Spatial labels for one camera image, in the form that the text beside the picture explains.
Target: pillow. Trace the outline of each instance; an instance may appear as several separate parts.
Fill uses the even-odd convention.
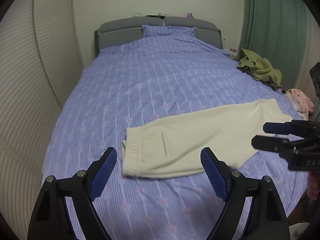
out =
[[[188,34],[196,36],[196,27],[188,28],[182,26],[150,26],[142,25],[143,37],[166,36],[171,34]]]

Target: purple bedspread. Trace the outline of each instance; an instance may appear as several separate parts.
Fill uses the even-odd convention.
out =
[[[124,178],[120,143],[127,127],[260,98],[275,98],[284,114],[299,119],[284,95],[236,66],[222,50],[185,34],[145,37],[102,50],[63,108],[45,156],[44,178],[71,177],[112,146],[117,165],[94,206],[113,240],[206,239],[223,208],[206,174]],[[306,173],[288,171],[275,153],[258,152],[240,171],[257,179],[271,176],[287,215],[306,189]],[[68,206],[76,234],[84,239],[70,200]],[[249,206],[248,199],[235,239]]]

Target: pink patterned fabric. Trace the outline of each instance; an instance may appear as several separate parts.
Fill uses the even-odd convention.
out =
[[[300,89],[296,88],[289,89],[286,93],[291,95],[294,100],[297,101],[297,103],[302,107],[302,114],[305,116],[306,120],[309,120],[309,114],[313,113],[315,107],[310,98],[308,98]]]

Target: headboard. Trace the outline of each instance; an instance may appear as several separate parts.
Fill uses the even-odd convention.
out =
[[[103,23],[94,33],[96,57],[100,49],[143,37],[142,25],[197,27],[196,38],[221,49],[221,32],[211,22],[187,17],[132,17]]]

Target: wall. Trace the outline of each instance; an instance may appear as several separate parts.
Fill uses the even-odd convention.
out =
[[[15,0],[0,22],[0,212],[20,240],[52,130],[81,70],[71,0]]]
[[[238,49],[244,14],[244,0],[73,0],[76,36],[84,66],[94,59],[93,32],[107,21],[142,14],[169,13],[214,23],[226,39],[226,47]]]
[[[320,27],[311,12],[307,9],[307,40],[302,67],[296,88],[302,90],[311,100],[316,98],[309,70],[320,62]]]

